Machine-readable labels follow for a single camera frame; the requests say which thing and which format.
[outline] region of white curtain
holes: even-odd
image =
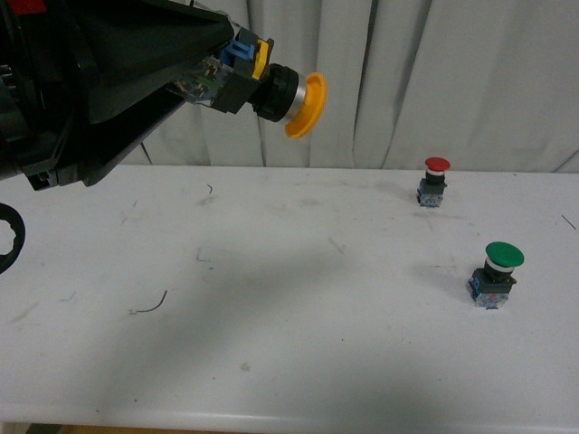
[[[579,2],[205,0],[322,72],[313,133],[186,105],[145,142],[153,164],[579,172]],[[143,148],[126,160],[148,163]]]

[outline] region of stain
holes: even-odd
[[[203,200],[197,202],[197,206],[211,205],[213,202],[215,202],[216,199],[217,196],[205,197]]]
[[[22,314],[17,315],[14,318],[12,318],[10,320],[10,323],[8,323],[8,324],[15,324],[15,323],[18,323],[19,321],[22,321],[23,319],[25,319],[28,316],[28,314],[30,314],[33,310],[35,310],[39,305],[40,305],[39,302],[32,303],[29,307],[27,307],[24,310],[24,312]]]
[[[307,208],[310,206],[320,206],[322,202],[317,201],[316,199],[300,199],[298,201],[298,206],[302,208]]]
[[[344,248],[346,247],[346,244],[342,244],[342,246],[340,247],[340,246],[337,244],[337,242],[335,242],[335,241],[332,239],[332,237],[329,237],[327,240],[329,241],[329,243],[330,243],[332,246],[334,246],[334,247],[336,248],[337,251],[340,252],[341,255],[345,255]]]
[[[456,265],[431,265],[433,269],[456,269]]]

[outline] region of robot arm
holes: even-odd
[[[0,180],[97,183],[185,101],[306,135],[326,83],[193,1],[0,0]]]

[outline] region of white table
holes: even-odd
[[[439,209],[422,175],[2,182],[27,240],[0,276],[0,420],[579,432],[579,175],[449,172]],[[492,241],[526,254],[499,310],[466,289]]]

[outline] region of green push button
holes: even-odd
[[[525,262],[523,252],[507,242],[491,242],[487,246],[487,255],[490,260],[500,267],[518,267]]]

